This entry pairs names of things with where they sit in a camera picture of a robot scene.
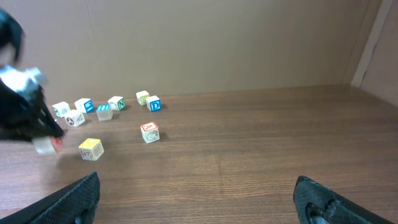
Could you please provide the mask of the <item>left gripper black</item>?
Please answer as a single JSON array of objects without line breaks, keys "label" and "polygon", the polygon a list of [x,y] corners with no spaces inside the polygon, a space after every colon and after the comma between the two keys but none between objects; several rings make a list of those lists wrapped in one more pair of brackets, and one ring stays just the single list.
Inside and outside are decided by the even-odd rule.
[{"label": "left gripper black", "polygon": [[27,101],[1,80],[1,140],[31,141],[44,136],[64,136],[63,129],[56,123],[45,104],[42,87],[34,90],[31,96],[33,101]]}]

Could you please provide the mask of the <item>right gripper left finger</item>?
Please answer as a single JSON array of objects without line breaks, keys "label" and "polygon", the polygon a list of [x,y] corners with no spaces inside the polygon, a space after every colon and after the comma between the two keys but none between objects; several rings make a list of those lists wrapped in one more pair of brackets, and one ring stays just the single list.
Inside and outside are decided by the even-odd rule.
[{"label": "right gripper left finger", "polygon": [[54,192],[16,213],[1,224],[92,224],[100,200],[96,172]]}]

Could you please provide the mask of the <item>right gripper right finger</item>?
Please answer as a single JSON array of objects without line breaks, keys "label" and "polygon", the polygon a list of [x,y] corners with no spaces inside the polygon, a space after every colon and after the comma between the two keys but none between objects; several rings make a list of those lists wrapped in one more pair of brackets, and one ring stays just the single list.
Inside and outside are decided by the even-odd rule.
[{"label": "right gripper right finger", "polygon": [[393,224],[304,175],[297,178],[293,200],[301,224]]}]

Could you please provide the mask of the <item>red A block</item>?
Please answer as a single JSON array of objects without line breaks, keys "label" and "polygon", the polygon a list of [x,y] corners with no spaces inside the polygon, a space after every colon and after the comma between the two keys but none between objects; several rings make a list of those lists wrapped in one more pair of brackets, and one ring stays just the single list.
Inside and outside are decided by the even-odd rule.
[{"label": "red A block", "polygon": [[159,127],[154,121],[140,125],[140,129],[147,144],[160,139]]}]

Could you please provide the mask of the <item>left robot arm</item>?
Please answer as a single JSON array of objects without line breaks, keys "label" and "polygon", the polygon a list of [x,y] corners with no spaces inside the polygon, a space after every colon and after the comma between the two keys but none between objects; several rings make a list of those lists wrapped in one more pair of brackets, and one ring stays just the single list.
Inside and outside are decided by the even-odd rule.
[{"label": "left robot arm", "polygon": [[1,65],[1,139],[27,141],[48,137],[61,138],[63,129],[55,122],[45,104],[42,86],[47,78],[38,68],[18,71],[24,30],[1,9],[1,49],[10,45],[14,56]]}]

